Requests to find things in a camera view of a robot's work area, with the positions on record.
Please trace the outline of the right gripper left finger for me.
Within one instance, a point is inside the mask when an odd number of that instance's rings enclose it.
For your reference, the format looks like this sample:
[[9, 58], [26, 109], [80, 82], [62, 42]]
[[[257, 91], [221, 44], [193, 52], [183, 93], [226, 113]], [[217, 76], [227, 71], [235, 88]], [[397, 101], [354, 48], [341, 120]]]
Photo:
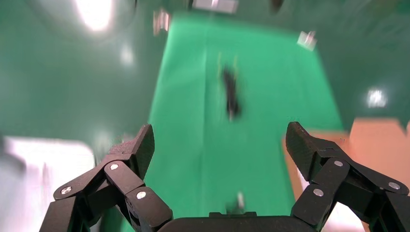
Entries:
[[54, 192], [42, 232], [88, 232], [116, 207], [137, 232], [157, 232], [173, 219], [170, 207], [144, 183], [155, 150], [153, 128], [115, 145], [100, 164]]

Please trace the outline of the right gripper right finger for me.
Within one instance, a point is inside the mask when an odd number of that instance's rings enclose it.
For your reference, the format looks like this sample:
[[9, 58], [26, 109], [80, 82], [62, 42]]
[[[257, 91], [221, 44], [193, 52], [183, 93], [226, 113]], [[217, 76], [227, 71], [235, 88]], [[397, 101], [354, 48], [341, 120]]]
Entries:
[[311, 136], [290, 122], [286, 150], [309, 185], [291, 209], [310, 231], [321, 231], [337, 203], [351, 209], [372, 232], [410, 229], [409, 188], [353, 161], [335, 142]]

